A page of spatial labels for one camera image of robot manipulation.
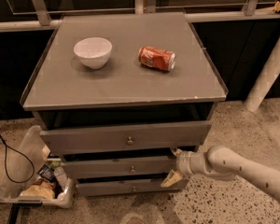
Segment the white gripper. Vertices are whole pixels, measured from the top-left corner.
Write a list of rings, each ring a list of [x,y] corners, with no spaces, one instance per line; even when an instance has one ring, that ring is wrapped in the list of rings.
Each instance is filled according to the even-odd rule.
[[[176,156],[177,171],[171,170],[168,176],[161,182],[162,188],[169,188],[183,179],[184,175],[195,175],[191,167],[193,152],[182,151],[177,147],[171,147],[171,152]]]

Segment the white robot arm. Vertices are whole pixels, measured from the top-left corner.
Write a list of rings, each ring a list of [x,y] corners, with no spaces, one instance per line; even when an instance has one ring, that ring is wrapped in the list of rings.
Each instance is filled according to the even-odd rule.
[[[248,160],[224,146],[212,146],[206,152],[184,151],[177,147],[171,151],[175,155],[175,168],[162,181],[162,188],[193,175],[224,181],[238,175],[280,203],[280,171]]]

